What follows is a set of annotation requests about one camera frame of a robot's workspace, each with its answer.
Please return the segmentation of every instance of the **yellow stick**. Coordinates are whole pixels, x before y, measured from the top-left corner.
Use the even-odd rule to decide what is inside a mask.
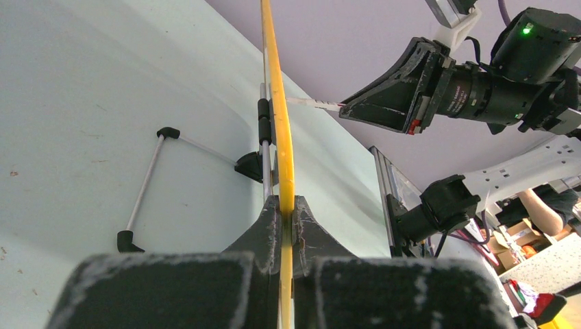
[[[278,175],[280,185],[280,212],[282,213],[282,252],[280,264],[280,317],[283,329],[291,326],[291,282],[293,279],[293,246],[291,241],[291,216],[295,207],[295,166],[291,125],[288,121],[286,97],[282,84],[282,72],[278,60],[278,49],[269,0],[261,0],[262,33],[268,53],[271,78],[275,133],[278,152]]]

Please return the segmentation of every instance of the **black shirt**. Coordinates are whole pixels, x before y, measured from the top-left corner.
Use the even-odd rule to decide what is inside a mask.
[[[532,189],[540,198],[549,206],[552,210],[561,216],[563,220],[563,225],[573,218],[573,206],[577,203],[577,193],[569,189],[561,193],[555,192],[555,190],[548,184],[540,185]],[[508,227],[518,224],[525,217],[529,217],[529,214],[520,198],[505,200],[500,206],[502,211],[496,215],[498,221],[502,225]]]

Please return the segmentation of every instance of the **person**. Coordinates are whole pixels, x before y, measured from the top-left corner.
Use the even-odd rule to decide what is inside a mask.
[[[578,200],[577,193],[571,189],[557,193],[544,184],[517,193],[515,199],[504,200],[500,205],[502,211],[496,217],[508,227],[528,217],[534,229],[555,236],[573,218],[573,207]]]

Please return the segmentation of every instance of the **person's arm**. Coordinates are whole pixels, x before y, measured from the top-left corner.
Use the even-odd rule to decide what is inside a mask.
[[[555,236],[563,230],[563,219],[531,189],[517,193],[530,220],[544,233]]]

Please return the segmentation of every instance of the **yellow strip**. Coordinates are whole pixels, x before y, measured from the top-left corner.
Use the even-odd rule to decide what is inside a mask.
[[[269,0],[261,0],[262,33],[268,53],[272,88],[273,111],[278,152],[278,175],[280,186],[280,212],[282,213],[282,253],[280,264],[280,317],[283,329],[291,326],[291,282],[293,279],[293,246],[291,241],[291,215],[295,207],[295,166],[291,125],[288,122],[286,97],[282,84],[282,72],[278,60],[278,49]]]

